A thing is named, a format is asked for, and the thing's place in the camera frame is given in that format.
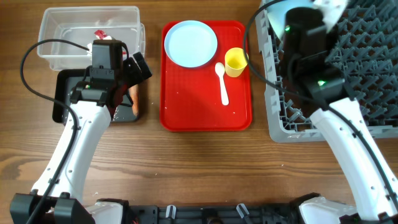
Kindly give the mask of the orange carrot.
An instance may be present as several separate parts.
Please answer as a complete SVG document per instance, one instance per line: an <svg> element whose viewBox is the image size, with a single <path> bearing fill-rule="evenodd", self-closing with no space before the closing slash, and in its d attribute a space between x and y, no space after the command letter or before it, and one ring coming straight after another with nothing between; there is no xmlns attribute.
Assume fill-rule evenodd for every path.
<svg viewBox="0 0 398 224"><path fill-rule="evenodd" d="M139 116L139 85L134 85L129 89L129 96L132 99L132 112Z"/></svg>

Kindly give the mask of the red snack wrapper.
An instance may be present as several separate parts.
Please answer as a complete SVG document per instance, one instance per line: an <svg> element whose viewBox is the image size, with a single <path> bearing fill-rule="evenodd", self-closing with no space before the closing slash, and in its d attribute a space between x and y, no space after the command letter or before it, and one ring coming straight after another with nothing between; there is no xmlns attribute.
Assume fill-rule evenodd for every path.
<svg viewBox="0 0 398 224"><path fill-rule="evenodd" d="M103 40L108 36L103 30L95 31L94 35L96 36L97 39L100 39L100 40Z"/></svg>

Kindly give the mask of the white rice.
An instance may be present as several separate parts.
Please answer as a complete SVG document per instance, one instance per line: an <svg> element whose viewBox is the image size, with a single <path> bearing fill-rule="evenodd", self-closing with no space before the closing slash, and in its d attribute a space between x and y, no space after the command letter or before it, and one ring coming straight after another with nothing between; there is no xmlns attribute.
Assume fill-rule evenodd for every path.
<svg viewBox="0 0 398 224"><path fill-rule="evenodd" d="M121 106L118 106L111 121L122 122L123 120L124 120L124 110L122 109Z"/></svg>

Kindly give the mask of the light blue plate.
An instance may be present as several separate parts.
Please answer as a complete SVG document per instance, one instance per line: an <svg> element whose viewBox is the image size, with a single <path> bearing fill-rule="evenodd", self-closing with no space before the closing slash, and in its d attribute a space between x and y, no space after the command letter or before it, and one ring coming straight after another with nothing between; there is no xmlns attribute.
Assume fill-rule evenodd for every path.
<svg viewBox="0 0 398 224"><path fill-rule="evenodd" d="M208 63L218 48L213 29L200 21L182 21L166 33L164 50L173 63L197 68Z"/></svg>

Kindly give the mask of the white plastic spoon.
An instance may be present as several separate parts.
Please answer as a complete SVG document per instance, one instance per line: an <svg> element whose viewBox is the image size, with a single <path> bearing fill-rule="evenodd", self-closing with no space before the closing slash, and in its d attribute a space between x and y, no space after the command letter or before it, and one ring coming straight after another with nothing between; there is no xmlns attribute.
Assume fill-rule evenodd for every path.
<svg viewBox="0 0 398 224"><path fill-rule="evenodd" d="M225 68L224 65L221 62L217 62L215 65L215 72L219 78L220 81L220 93L221 93L221 102L224 106L229 105L229 98L228 98L228 93L226 91L226 86L224 83L224 74L225 74Z"/></svg>

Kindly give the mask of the yellow plastic cup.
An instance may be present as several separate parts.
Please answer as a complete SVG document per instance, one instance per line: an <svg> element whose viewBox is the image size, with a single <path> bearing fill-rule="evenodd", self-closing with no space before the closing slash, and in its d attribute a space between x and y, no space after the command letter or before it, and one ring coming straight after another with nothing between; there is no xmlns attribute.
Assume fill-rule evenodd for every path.
<svg viewBox="0 0 398 224"><path fill-rule="evenodd" d="M229 49L224 56L226 74L230 77L239 77L247 66L243 49L234 47Z"/></svg>

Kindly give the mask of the white tissue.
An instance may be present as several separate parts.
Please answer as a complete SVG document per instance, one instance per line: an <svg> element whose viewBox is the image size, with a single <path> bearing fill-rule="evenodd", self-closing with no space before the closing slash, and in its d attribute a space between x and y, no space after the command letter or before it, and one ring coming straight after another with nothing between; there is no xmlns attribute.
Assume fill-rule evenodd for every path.
<svg viewBox="0 0 398 224"><path fill-rule="evenodd" d="M93 44L92 44L92 43L89 43L89 44L87 45L87 48L88 48L88 53L89 53L89 54L92 54Z"/></svg>

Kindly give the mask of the light blue bowl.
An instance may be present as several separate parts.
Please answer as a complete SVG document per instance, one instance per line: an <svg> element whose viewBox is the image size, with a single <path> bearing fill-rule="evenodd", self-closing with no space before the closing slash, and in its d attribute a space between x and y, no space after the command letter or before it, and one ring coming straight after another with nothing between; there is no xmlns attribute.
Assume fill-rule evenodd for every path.
<svg viewBox="0 0 398 224"><path fill-rule="evenodd" d="M286 0L267 8L269 22L279 40L283 39L286 13L296 7L313 7L311 0Z"/></svg>

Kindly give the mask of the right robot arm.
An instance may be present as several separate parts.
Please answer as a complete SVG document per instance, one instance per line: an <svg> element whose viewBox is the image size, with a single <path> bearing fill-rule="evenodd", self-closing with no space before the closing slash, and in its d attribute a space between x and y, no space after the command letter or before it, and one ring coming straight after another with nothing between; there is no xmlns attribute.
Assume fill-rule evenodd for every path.
<svg viewBox="0 0 398 224"><path fill-rule="evenodd" d="M337 35L321 10L288 10L278 73L302 100L302 109L331 147L349 183L356 213L341 215L338 221L397 223L397 177L370 135L343 72L325 60Z"/></svg>

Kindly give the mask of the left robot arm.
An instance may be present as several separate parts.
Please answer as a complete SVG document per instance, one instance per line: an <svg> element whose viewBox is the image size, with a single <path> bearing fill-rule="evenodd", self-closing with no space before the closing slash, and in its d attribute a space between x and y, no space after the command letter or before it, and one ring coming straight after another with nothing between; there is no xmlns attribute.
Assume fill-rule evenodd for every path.
<svg viewBox="0 0 398 224"><path fill-rule="evenodd" d="M68 120L46 170L28 194L15 194L10 204L14 223L132 223L126 200L104 199L84 207L82 193L88 168L103 133L130 87L152 76L140 53L129 54L120 40L95 40L92 64L70 92L70 104L33 90L68 111Z"/></svg>

